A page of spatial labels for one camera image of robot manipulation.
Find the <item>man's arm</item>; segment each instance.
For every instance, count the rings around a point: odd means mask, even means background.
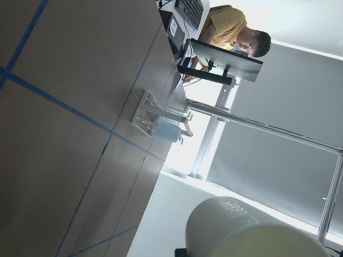
[[[212,21],[211,21],[211,23],[210,23],[210,25],[207,27],[207,29],[205,29],[204,31],[202,31],[202,32],[200,33],[200,36],[199,36],[199,39],[198,39],[198,40],[199,40],[199,41],[202,41],[202,42],[204,42],[204,43],[209,44],[209,43],[211,43],[212,39],[213,39],[214,37],[216,37],[216,36],[217,36],[217,32],[216,32],[216,30],[215,30],[215,27],[214,27]],[[190,68],[195,69],[196,66],[197,66],[197,64],[198,64],[198,62],[199,62],[199,58],[196,57],[196,56],[193,57],[193,58],[192,58],[192,63],[191,63]],[[192,78],[193,78],[193,77],[186,76],[186,77],[183,79],[183,82],[189,82]]]

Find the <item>computer monitor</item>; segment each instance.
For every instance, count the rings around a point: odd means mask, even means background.
[[[213,63],[210,73],[223,75],[225,69],[228,68],[227,74],[255,82],[261,70],[263,62],[259,60],[195,39],[191,39],[190,43],[193,51],[204,65],[209,65],[210,61]]]

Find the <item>yellow shirt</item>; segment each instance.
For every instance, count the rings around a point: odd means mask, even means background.
[[[243,12],[232,7],[209,12],[203,30],[210,25],[211,21],[217,36],[212,39],[210,44],[226,50],[230,50],[235,46],[234,41],[237,35],[247,25]]]

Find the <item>dark hair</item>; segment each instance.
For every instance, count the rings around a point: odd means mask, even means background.
[[[257,50],[252,53],[252,56],[254,57],[261,57],[266,55],[270,49],[271,44],[271,38],[268,35],[268,33],[265,33],[263,31],[258,31],[259,34],[255,37],[257,39],[257,42],[259,42],[259,45],[257,47]]]

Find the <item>man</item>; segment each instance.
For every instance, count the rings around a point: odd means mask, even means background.
[[[211,8],[198,40],[226,50],[238,46],[253,57],[264,56],[271,44],[267,33],[248,28],[243,12],[231,6]],[[198,57],[193,57],[190,67],[195,69],[198,63]],[[191,79],[185,76],[183,82]]]

